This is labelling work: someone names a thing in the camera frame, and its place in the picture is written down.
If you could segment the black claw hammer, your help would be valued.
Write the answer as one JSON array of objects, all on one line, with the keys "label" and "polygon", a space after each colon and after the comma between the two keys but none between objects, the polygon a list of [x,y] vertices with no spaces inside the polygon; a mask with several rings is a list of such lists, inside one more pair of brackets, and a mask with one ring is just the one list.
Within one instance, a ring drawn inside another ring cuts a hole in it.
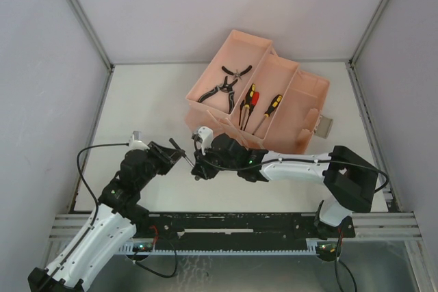
[{"label": "black claw hammer", "polygon": [[[194,162],[187,156],[186,152],[184,151],[184,149],[182,149],[178,143],[176,143],[176,141],[173,138],[169,138],[169,142],[172,144],[172,146],[178,150],[181,153],[181,156],[186,160],[186,162],[192,167],[192,169],[194,168]],[[194,177],[195,181],[199,181],[201,178],[200,176],[198,176],[197,174],[194,174],[191,172],[191,175]]]}]

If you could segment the yellow black screwdriver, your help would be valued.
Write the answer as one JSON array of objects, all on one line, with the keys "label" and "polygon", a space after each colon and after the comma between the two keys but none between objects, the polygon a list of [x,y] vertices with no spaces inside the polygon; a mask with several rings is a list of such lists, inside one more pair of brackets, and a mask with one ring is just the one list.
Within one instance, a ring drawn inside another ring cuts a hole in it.
[{"label": "yellow black screwdriver", "polygon": [[256,89],[255,84],[252,83],[250,85],[244,99],[242,100],[242,102],[240,104],[240,115],[239,115],[239,125],[240,126],[242,125],[242,113],[244,112],[243,108],[245,108],[245,107],[249,108],[250,102],[251,102],[253,95],[255,93],[255,89]]},{"label": "yellow black screwdriver", "polygon": [[267,110],[265,110],[262,119],[260,120],[259,124],[256,126],[256,128],[253,131],[253,135],[256,134],[256,132],[259,130],[260,126],[263,124],[263,122],[271,116],[271,114],[277,109],[280,102],[283,99],[282,94],[277,94],[270,102]]}]

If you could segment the pink translucent tool box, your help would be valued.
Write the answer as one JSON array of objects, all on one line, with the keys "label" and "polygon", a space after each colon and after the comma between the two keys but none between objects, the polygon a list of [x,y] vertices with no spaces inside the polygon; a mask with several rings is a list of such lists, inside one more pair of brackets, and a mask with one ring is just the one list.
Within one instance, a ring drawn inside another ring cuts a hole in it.
[{"label": "pink translucent tool box", "polygon": [[279,91],[280,79],[267,78],[267,100],[259,100],[245,130],[237,127],[239,114],[217,118],[210,110],[190,109],[185,123],[194,131],[207,126],[214,135],[222,133],[247,148],[303,154],[319,125],[330,81],[298,70]]}]

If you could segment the red black screwdriver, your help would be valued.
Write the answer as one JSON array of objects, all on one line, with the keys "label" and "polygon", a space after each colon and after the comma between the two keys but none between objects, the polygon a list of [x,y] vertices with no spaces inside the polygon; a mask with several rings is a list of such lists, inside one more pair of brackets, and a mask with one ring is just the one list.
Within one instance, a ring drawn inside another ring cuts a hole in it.
[{"label": "red black screwdriver", "polygon": [[250,105],[249,105],[249,110],[248,110],[248,115],[247,115],[247,118],[246,118],[246,122],[245,122],[245,125],[244,125],[243,128],[242,128],[243,131],[246,130],[246,127],[247,127],[247,125],[248,125],[249,118],[251,117],[251,114],[252,114],[252,112],[254,111],[254,108],[255,108],[255,106],[256,106],[258,100],[259,100],[259,92],[255,92],[255,93],[254,93],[254,96],[252,97],[252,99],[251,99],[251,101],[250,101]]}]

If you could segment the black handled pliers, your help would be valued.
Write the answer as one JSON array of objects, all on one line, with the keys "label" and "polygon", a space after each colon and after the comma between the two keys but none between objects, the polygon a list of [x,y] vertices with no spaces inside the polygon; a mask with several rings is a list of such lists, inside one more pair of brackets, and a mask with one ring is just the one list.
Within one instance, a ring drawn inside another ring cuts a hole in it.
[{"label": "black handled pliers", "polygon": [[245,74],[249,73],[253,69],[253,66],[249,65],[244,70],[235,70],[235,71],[231,71],[228,68],[226,68],[225,66],[222,66],[221,69],[222,69],[223,72],[225,72],[228,75],[233,76],[235,79],[242,80],[242,76],[244,76]]}]

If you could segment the beige tool box latch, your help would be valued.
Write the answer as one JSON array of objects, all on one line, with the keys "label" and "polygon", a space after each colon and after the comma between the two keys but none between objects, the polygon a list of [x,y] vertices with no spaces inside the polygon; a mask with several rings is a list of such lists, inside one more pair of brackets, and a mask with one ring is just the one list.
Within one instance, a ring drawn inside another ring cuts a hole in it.
[{"label": "beige tool box latch", "polygon": [[333,119],[321,115],[318,125],[315,127],[314,134],[318,137],[327,139],[333,126]]}]

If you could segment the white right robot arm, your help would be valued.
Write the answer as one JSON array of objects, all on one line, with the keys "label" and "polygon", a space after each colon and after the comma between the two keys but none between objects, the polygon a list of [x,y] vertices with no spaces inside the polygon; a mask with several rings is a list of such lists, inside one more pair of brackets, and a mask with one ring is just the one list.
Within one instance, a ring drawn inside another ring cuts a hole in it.
[{"label": "white right robot arm", "polygon": [[225,133],[214,136],[206,127],[192,139],[195,164],[191,173],[196,178],[210,180],[219,172],[234,172],[251,183],[299,181],[326,187],[329,196],[319,203],[312,223],[320,239],[341,233],[353,213],[369,213],[374,195],[381,190],[378,178],[388,177],[345,146],[319,155],[282,154],[246,148]]}]

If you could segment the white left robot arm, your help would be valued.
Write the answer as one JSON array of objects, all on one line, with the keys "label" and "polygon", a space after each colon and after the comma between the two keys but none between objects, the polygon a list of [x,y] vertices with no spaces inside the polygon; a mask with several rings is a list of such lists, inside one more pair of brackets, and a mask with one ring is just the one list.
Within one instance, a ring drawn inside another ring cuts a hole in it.
[{"label": "white left robot arm", "polygon": [[178,146],[155,142],[129,150],[73,240],[45,268],[30,273],[31,291],[87,291],[120,247],[138,230],[150,228],[149,212],[138,205],[141,191],[184,155]]}]

